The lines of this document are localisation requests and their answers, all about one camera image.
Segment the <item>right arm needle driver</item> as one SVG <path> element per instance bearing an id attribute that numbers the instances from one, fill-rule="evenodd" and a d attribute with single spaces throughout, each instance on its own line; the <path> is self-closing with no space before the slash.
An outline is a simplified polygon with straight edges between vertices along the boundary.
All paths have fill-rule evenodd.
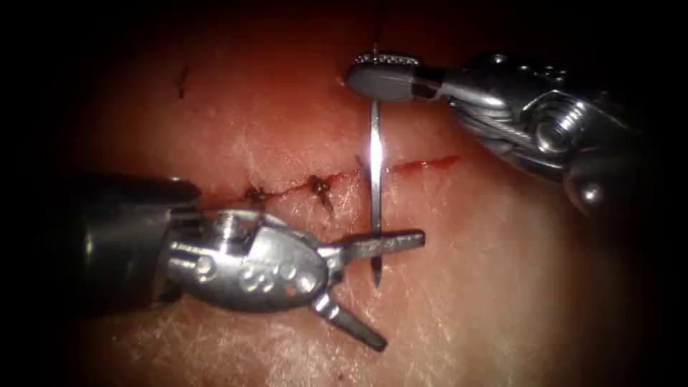
<path id="1" fill-rule="evenodd" d="M 459 69 L 415 68 L 412 92 L 446 101 L 491 153 L 561 186 L 584 213 L 623 213 L 650 200 L 645 129 L 607 90 L 565 70 L 486 54 Z"/>

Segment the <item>left arm needle driver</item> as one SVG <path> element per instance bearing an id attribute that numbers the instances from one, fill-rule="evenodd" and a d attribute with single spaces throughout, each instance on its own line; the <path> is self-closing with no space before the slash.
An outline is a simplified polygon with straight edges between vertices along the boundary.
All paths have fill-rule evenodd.
<path id="1" fill-rule="evenodd" d="M 310 305 L 341 279 L 339 247 L 254 209 L 177 212 L 161 250 L 173 285 L 215 307 L 276 312 Z"/>

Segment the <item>left arm needle driver jaw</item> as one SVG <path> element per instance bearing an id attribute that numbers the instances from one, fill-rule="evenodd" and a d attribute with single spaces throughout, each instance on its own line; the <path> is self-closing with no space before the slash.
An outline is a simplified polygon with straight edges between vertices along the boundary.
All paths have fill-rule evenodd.
<path id="1" fill-rule="evenodd" d="M 339 305 L 329 293 L 323 293 L 311 302 L 311 308 L 331 325 L 349 334 L 376 352 L 383 352 L 388 341 L 373 328 L 366 325 L 351 311 Z"/>
<path id="2" fill-rule="evenodd" d="M 426 234 L 420 229 L 349 234 L 321 245 L 321 256 L 330 269 L 342 269 L 359 259 L 372 259 L 424 247 Z"/>

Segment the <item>right arm needle driver jaw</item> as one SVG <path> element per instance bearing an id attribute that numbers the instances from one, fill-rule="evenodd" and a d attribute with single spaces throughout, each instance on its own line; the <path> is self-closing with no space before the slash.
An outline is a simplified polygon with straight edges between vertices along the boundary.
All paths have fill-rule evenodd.
<path id="1" fill-rule="evenodd" d="M 419 66 L 421 59 L 403 52 L 376 51 L 358 54 L 353 60 L 354 65 L 363 63 Z"/>
<path id="2" fill-rule="evenodd" d="M 345 84 L 357 95 L 377 102 L 409 102 L 417 66 L 408 64 L 360 63 L 347 72 Z"/>

